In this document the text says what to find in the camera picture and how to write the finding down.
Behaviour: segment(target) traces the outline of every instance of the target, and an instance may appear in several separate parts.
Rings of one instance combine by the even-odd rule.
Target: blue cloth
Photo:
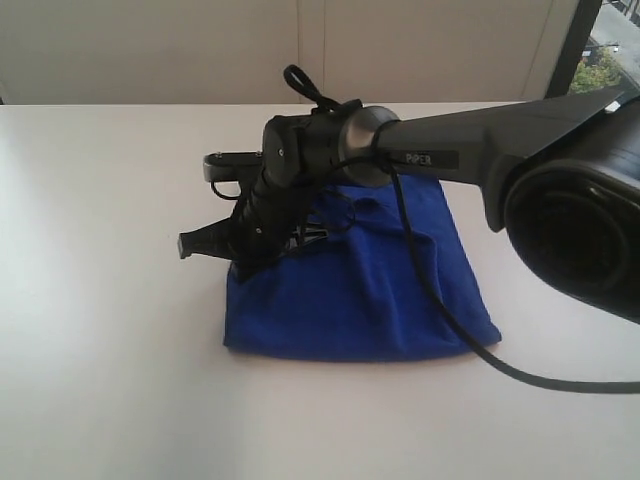
[[[482,302],[438,181],[402,177],[423,268],[445,304],[484,345],[501,340]],[[469,351],[420,289],[391,185],[340,187],[357,222],[239,283],[227,279],[224,344],[235,351],[321,361],[408,361]],[[316,205],[345,223],[345,202]]]

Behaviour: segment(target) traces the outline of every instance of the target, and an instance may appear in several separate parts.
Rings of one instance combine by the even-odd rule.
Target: white table
[[[268,118],[305,111],[0,109],[0,478],[637,478],[640,396],[543,391],[473,355],[329,365],[222,346],[227,262],[176,249],[232,206],[201,158],[256,149]],[[640,378],[640,328],[536,279],[474,187],[446,192],[501,357]]]

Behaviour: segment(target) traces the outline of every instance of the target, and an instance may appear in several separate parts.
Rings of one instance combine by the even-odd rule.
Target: black cable
[[[471,350],[478,355],[482,360],[487,362],[496,370],[504,373],[505,375],[518,380],[520,382],[532,385],[534,387],[545,388],[547,390],[557,390],[561,392],[573,392],[573,393],[593,393],[593,394],[638,394],[640,393],[640,382],[579,382],[570,380],[557,380],[553,378],[541,377],[539,375],[533,375],[531,373],[523,372],[522,370],[512,367],[511,365],[500,360],[498,357],[490,353],[480,342],[478,342],[473,335],[471,335],[458,321],[455,316],[449,311],[442,299],[438,296],[433,286],[429,282],[427,275],[420,263],[420,255],[416,247],[415,238],[413,236],[413,230],[409,222],[409,216],[407,214],[407,207],[404,201],[404,194],[402,192],[402,184],[397,171],[389,161],[384,161],[385,164],[382,168],[391,176],[393,182],[393,190],[398,204],[398,212],[400,214],[400,222],[402,223],[402,229],[409,250],[409,256],[411,258],[411,264],[415,271],[416,277],[422,287],[424,293],[429,299],[436,305],[440,313],[444,317],[447,325],[460,337]]]
[[[311,81],[309,76],[297,65],[289,65],[284,71],[284,78],[291,88],[293,88],[300,95],[314,101],[318,104],[318,108],[325,111],[339,111],[347,104],[340,104],[335,100],[323,96],[318,88]],[[337,165],[334,165],[325,175],[323,175],[317,181],[317,185],[324,185],[330,179],[331,175],[336,171],[354,165],[357,163],[376,163],[378,168],[383,172],[389,174],[393,183],[393,190],[396,197],[396,203],[398,205],[398,212],[400,214],[400,222],[402,223],[402,229],[404,232],[405,240],[407,243],[407,249],[409,251],[409,257],[413,270],[415,271],[418,282],[425,295],[436,305],[440,313],[442,314],[445,322],[460,337],[471,350],[478,355],[482,360],[491,365],[499,372],[515,379],[520,382],[532,385],[534,387],[544,388],[547,390],[556,390],[561,392],[573,392],[573,393],[591,393],[591,394],[640,394],[640,382],[581,382],[570,380],[558,380],[553,378],[541,377],[539,375],[533,375],[531,373],[524,372],[518,368],[512,367],[505,363],[492,353],[490,353],[484,346],[478,342],[473,335],[471,335],[455,318],[455,316],[449,311],[442,299],[438,296],[437,292],[431,285],[431,282],[427,278],[427,275],[420,263],[420,255],[416,246],[415,238],[413,236],[413,229],[409,221],[409,215],[407,213],[407,207],[404,201],[404,194],[402,192],[402,184],[398,172],[393,166],[390,160],[384,158],[371,159],[366,157],[352,158],[342,161]],[[302,219],[300,231],[304,232],[306,224],[308,222],[308,216]]]
[[[213,193],[215,193],[216,196],[220,197],[223,200],[238,200],[240,198],[240,195],[225,195],[220,190],[218,190],[218,187],[216,187],[216,182],[211,182],[211,190],[213,190]]]

